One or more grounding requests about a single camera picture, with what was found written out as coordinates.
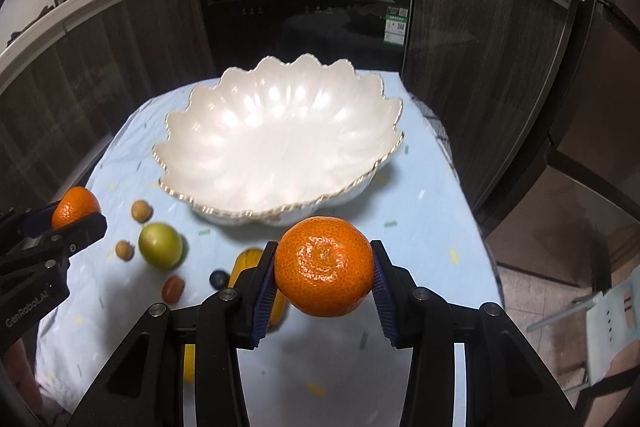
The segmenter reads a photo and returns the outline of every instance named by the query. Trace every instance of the table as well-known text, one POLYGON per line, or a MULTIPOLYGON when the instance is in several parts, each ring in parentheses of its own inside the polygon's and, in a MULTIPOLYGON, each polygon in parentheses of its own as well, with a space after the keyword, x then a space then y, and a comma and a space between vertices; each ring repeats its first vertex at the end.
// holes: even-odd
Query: table
MULTIPOLYGON (((500 302, 497 282, 478 227, 456 176, 397 73, 380 73, 387 96, 400 96, 399 152, 356 200, 322 213, 347 219, 370 239, 380 239, 391 261, 418 285, 447 301, 479 307, 500 302)), ((218 80, 206 80, 215 84, 218 80)), ((137 243, 141 225, 130 217, 134 200, 154 208, 154 221, 172 224, 188 245, 175 270, 186 281, 176 307, 209 296, 209 274, 231 271, 248 247, 278 240, 284 229, 253 223, 217 227, 158 188, 162 171, 151 156, 166 139, 164 117, 186 108, 192 86, 146 102, 117 133, 87 187, 108 220, 103 240, 71 259, 70 297, 40 324, 36 379, 44 392, 73 410, 116 346, 154 302, 167 273, 136 252, 124 263, 117 241, 137 243)), ((239 365, 252 427, 398 425, 411 350, 396 350, 383 336, 369 295, 356 311, 335 319, 308 317, 289 307, 282 326, 254 351, 239 350, 239 365)), ((456 345, 454 425, 465 424, 464 349, 456 345)), ((193 385, 186 386, 185 425, 194 425, 193 385)))

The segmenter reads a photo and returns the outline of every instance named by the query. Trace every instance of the green fruit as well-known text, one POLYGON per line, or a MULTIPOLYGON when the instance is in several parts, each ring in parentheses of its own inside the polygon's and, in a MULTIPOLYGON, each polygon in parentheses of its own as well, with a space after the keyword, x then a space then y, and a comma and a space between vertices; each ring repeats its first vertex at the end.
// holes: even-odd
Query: green fruit
POLYGON ((146 225, 140 232, 138 248, 149 264, 163 270, 172 269, 182 258, 182 238, 165 223, 146 225))

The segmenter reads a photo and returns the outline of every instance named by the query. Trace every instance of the white ceramic bowl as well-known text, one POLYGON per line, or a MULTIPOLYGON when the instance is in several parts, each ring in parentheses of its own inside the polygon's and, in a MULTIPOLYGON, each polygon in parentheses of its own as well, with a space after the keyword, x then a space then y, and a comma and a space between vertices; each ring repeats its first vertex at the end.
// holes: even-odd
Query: white ceramic bowl
POLYGON ((229 68, 166 116, 159 184, 213 223, 291 225, 363 192, 402 142, 401 113, 379 75, 357 76, 347 60, 229 68))

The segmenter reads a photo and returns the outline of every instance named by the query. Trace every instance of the orange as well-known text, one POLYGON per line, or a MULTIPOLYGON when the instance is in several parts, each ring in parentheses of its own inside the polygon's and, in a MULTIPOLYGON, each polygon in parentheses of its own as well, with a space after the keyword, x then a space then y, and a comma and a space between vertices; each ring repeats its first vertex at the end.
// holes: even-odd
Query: orange
POLYGON ((369 241, 337 217, 309 217, 282 236, 274 271, 278 289, 300 311, 339 317, 358 307, 373 286, 369 241))
POLYGON ((61 229, 94 212, 100 212, 100 203, 92 191, 84 187, 70 188, 53 211, 51 228, 61 229))

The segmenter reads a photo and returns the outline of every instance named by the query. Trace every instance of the white chair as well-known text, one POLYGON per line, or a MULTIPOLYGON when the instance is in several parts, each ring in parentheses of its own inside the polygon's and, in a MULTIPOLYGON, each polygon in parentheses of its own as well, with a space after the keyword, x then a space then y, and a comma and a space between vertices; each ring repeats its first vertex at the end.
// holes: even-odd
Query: white chair
POLYGON ((576 302, 569 309, 527 327, 534 331, 569 315, 586 310, 587 367, 585 382, 565 390, 577 393, 602 380, 613 358, 626 346, 640 339, 640 266, 628 279, 608 290, 576 302), (625 309, 631 307, 633 323, 627 326, 625 309))

